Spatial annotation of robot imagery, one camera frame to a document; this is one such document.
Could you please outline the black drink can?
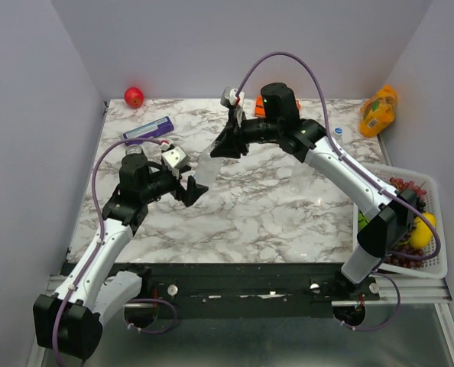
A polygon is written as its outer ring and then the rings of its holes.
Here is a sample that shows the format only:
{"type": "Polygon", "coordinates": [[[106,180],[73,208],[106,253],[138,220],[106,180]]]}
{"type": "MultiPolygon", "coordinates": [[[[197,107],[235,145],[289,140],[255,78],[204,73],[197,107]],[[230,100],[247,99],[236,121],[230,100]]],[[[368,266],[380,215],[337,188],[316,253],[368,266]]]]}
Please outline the black drink can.
{"type": "Polygon", "coordinates": [[[143,154],[143,153],[144,153],[144,151],[142,149],[142,146],[140,146],[140,145],[129,145],[125,149],[126,155],[143,154]]]}

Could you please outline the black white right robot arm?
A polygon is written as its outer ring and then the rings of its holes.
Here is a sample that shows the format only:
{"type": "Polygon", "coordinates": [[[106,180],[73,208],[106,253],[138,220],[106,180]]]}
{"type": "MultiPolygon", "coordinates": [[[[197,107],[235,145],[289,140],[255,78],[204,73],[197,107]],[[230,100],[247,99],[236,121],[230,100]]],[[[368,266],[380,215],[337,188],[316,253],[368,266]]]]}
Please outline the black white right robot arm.
{"type": "Polygon", "coordinates": [[[293,90],[284,83],[261,88],[262,117],[246,117],[244,94],[235,88],[225,88],[220,103],[227,108],[228,117],[213,143],[211,157],[239,159],[248,154],[252,144],[277,145],[308,172],[344,194],[368,220],[333,283],[339,297],[352,299],[362,290],[362,281],[410,231],[418,210],[417,195],[377,178],[330,140],[319,122],[302,118],[293,90]]]}

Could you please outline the purple white flat box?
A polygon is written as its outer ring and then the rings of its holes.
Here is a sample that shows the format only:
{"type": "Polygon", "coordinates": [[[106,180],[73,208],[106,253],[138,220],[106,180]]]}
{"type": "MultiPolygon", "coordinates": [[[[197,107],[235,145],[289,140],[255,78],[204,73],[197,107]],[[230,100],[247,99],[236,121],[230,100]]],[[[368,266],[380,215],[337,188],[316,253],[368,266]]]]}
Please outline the purple white flat box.
{"type": "Polygon", "coordinates": [[[135,141],[137,138],[159,138],[174,130],[173,123],[168,116],[133,128],[122,134],[124,139],[135,141]]]}

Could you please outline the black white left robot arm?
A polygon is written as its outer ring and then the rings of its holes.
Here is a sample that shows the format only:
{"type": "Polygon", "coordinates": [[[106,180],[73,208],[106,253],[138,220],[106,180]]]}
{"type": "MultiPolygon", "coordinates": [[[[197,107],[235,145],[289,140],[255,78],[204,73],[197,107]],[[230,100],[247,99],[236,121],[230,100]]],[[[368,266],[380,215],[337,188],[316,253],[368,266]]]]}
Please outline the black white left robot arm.
{"type": "Polygon", "coordinates": [[[152,284],[143,271],[119,271],[110,282],[106,278],[144,221],[149,204],[170,193],[192,206],[208,190],[193,177],[182,186],[189,161],[179,147],[163,151],[160,163],[149,161],[138,146],[122,158],[118,185],[98,211],[99,228],[85,254],[51,295],[39,295],[33,305],[37,344],[53,350],[58,365],[63,354],[87,360],[111,317],[128,301],[151,296],[152,284]]]}

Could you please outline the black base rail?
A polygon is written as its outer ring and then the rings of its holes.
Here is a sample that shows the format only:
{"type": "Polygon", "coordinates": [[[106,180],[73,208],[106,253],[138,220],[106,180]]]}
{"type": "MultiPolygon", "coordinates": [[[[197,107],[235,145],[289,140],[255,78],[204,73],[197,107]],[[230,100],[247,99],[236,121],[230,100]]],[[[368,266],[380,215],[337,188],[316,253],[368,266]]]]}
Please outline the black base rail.
{"type": "Polygon", "coordinates": [[[379,300],[373,277],[344,288],[341,265],[310,263],[260,264],[131,264],[109,272],[133,271],[142,277],[138,305],[127,308],[137,317],[151,314],[144,299],[157,297],[161,319],[246,319],[263,317],[330,318],[336,307],[379,300]]]}

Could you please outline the red apple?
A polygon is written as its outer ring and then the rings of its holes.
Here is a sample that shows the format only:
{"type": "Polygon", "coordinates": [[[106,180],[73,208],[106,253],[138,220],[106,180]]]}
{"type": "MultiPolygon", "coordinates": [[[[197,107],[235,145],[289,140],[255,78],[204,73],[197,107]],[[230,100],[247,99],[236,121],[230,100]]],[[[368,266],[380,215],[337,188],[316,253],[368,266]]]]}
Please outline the red apple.
{"type": "Polygon", "coordinates": [[[129,107],[138,109],[144,103],[144,94],[137,87],[129,87],[125,90],[124,101],[129,107]]]}

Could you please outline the green toy fruit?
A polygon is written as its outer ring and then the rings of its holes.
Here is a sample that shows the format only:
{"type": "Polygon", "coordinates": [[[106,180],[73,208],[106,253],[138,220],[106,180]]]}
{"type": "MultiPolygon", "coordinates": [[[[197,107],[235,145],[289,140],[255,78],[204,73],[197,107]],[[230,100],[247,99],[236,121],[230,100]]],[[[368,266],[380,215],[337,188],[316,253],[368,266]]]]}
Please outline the green toy fruit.
{"type": "Polygon", "coordinates": [[[361,211],[358,211],[358,231],[363,230],[368,224],[368,220],[361,211]]]}

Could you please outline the clear plastic bottle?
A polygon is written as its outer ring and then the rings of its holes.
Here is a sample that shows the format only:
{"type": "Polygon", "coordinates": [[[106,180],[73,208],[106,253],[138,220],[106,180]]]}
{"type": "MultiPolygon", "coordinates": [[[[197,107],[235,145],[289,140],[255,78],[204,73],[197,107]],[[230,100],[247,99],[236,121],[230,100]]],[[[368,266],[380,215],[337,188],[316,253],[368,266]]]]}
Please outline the clear plastic bottle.
{"type": "Polygon", "coordinates": [[[334,129],[332,130],[332,137],[333,139],[335,140],[335,142],[340,146],[342,147],[343,146],[343,137],[344,137],[344,130],[343,130],[343,134],[342,135],[336,135],[334,133],[334,129]]]}
{"type": "Polygon", "coordinates": [[[197,184],[212,188],[216,178],[219,176],[224,158],[212,158],[211,152],[214,144],[208,146],[197,161],[196,172],[193,175],[197,184]]]}

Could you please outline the orange razor box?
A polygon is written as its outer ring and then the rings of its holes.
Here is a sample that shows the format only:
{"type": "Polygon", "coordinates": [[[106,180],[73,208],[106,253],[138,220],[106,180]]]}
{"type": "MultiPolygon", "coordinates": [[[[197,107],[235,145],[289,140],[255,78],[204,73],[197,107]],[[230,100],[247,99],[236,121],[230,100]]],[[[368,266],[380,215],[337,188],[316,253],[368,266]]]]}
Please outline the orange razor box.
{"type": "Polygon", "coordinates": [[[283,96],[258,95],[255,102],[255,117],[280,116],[290,118],[299,115],[301,104],[298,99],[283,96]]]}

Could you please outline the orange snack bag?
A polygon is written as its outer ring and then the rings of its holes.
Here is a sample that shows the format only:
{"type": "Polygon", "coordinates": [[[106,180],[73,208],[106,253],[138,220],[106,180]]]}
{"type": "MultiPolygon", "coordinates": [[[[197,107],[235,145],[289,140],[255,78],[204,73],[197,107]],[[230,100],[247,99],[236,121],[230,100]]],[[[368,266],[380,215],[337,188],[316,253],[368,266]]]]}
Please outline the orange snack bag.
{"type": "Polygon", "coordinates": [[[374,138],[396,118],[397,94],[390,85],[383,86],[360,108],[360,133],[374,138]]]}

